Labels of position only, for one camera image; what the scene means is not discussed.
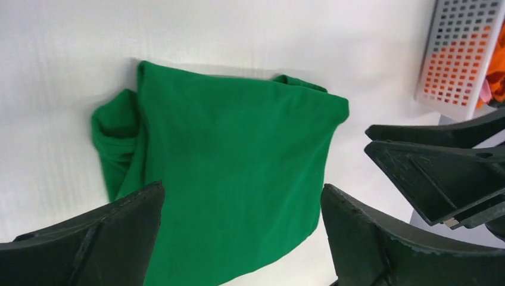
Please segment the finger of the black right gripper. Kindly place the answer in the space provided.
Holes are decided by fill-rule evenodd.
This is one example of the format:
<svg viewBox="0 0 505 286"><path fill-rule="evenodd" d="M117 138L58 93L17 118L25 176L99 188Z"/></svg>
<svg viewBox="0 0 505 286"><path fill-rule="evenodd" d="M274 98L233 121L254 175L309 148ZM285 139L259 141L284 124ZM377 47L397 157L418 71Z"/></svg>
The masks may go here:
<svg viewBox="0 0 505 286"><path fill-rule="evenodd" d="M371 125L365 134L373 141L408 142L440 147L471 148L504 130L504 108L449 125Z"/></svg>
<svg viewBox="0 0 505 286"><path fill-rule="evenodd" d="M474 228L504 216L504 146L372 141L364 152L430 226Z"/></svg>

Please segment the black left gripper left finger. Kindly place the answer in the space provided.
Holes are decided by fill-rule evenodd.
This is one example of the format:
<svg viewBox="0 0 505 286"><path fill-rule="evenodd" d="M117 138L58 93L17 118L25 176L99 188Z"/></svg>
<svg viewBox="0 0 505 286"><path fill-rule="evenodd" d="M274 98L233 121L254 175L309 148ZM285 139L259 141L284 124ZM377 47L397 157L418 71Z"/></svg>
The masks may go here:
<svg viewBox="0 0 505 286"><path fill-rule="evenodd" d="M142 285L164 198L161 182L154 182L1 244L1 284Z"/></svg>

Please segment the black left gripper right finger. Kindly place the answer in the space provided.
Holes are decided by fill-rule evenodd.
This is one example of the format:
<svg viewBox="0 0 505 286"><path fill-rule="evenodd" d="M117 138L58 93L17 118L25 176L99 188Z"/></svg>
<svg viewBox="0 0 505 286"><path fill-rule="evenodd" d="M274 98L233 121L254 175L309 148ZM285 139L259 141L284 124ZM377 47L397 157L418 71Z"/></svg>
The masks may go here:
<svg viewBox="0 0 505 286"><path fill-rule="evenodd" d="M325 184L337 285L503 285L504 250L419 229Z"/></svg>

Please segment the green t-shirt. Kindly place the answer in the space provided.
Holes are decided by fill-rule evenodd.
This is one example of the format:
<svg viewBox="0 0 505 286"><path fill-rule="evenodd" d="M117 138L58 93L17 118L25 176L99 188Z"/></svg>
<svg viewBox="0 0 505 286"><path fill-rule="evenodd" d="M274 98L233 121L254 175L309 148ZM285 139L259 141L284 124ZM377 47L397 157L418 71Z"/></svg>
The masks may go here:
<svg viewBox="0 0 505 286"><path fill-rule="evenodd" d="M142 61L137 89L91 116L110 200L160 181L145 285L221 285L290 253L317 228L346 98L301 79L210 76Z"/></svg>

